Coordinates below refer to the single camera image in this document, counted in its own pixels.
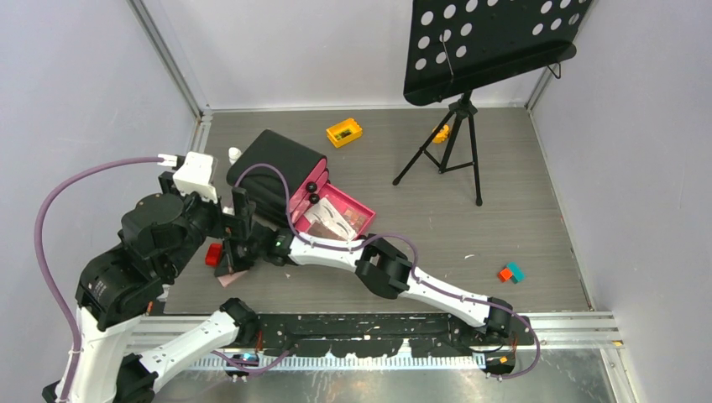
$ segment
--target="orange block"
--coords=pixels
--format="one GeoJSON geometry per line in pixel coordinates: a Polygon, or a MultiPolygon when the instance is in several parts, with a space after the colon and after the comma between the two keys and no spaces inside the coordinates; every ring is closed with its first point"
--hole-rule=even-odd
{"type": "Polygon", "coordinates": [[[504,283],[507,280],[509,280],[512,276],[511,270],[504,268],[500,273],[497,274],[497,277],[500,278],[500,280],[504,283]]]}

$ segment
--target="black music stand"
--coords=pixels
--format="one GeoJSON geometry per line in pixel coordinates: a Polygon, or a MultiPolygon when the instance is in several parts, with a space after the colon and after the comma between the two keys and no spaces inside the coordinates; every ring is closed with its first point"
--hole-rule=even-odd
{"type": "Polygon", "coordinates": [[[414,0],[403,95],[416,106],[462,96],[450,104],[448,114],[393,180],[393,185],[401,182],[422,154],[437,166],[440,174],[472,165],[475,204],[482,206],[474,135],[477,109],[470,101],[472,90],[550,65],[559,65],[560,73],[560,63],[576,55],[573,38],[592,1],[414,0]],[[438,162],[426,148],[453,115],[455,122],[448,145],[438,162]],[[472,162],[448,167],[465,118],[472,162]]]}

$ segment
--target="yellow object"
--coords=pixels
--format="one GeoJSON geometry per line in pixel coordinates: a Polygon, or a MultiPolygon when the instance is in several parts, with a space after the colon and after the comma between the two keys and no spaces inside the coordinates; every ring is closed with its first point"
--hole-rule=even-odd
{"type": "Polygon", "coordinates": [[[432,142],[435,144],[440,144],[448,137],[450,137],[450,127],[446,124],[445,126],[442,126],[442,130],[440,130],[440,132],[435,136],[432,142]]]}
{"type": "Polygon", "coordinates": [[[363,133],[364,130],[361,129],[361,126],[353,118],[348,118],[328,128],[327,139],[334,144],[334,147],[339,148],[358,139],[363,133]]]}

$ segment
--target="teal block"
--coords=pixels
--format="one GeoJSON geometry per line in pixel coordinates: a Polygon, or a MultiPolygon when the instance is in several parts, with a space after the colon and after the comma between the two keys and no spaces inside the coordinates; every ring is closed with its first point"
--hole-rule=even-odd
{"type": "Polygon", "coordinates": [[[509,269],[512,272],[511,280],[514,284],[516,284],[526,278],[526,275],[521,271],[519,266],[514,262],[508,263],[507,269],[509,269]]]}

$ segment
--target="gray wood surface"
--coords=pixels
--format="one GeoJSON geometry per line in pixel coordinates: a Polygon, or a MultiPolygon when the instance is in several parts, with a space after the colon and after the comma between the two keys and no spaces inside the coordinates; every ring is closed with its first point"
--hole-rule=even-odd
{"type": "MultiPolygon", "coordinates": [[[[419,266],[431,275],[505,299],[518,311],[585,310],[578,266],[524,109],[482,109],[475,115],[482,207],[474,205],[471,168],[439,175],[424,155],[399,186],[391,185],[444,114],[429,108],[219,113],[205,151],[220,159],[215,184],[227,196],[228,147],[245,149],[271,128],[324,153],[332,183],[376,211],[370,230],[410,237],[419,266]],[[325,130],[346,118],[355,118],[364,135],[336,149],[325,130]],[[517,285],[497,278],[510,261],[527,276],[517,285]]],[[[451,165],[470,160],[466,130],[458,136],[451,165]]],[[[438,157],[445,143],[429,150],[438,157]]],[[[207,245],[170,288],[167,312],[210,312],[233,296],[261,312],[435,311],[417,301],[380,299],[353,274],[316,266],[260,263],[223,288],[202,263],[207,245]]]]}

